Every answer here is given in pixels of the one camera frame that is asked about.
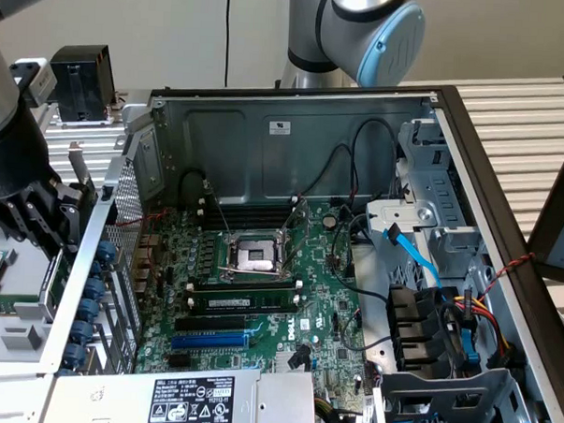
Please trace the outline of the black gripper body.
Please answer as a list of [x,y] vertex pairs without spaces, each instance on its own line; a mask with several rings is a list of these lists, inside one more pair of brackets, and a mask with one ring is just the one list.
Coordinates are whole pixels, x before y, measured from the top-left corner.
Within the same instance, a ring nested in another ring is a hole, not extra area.
[[75,182],[64,183],[50,165],[46,140],[0,141],[0,229],[17,242],[30,241],[52,258],[75,255],[97,201],[82,151],[71,144]]

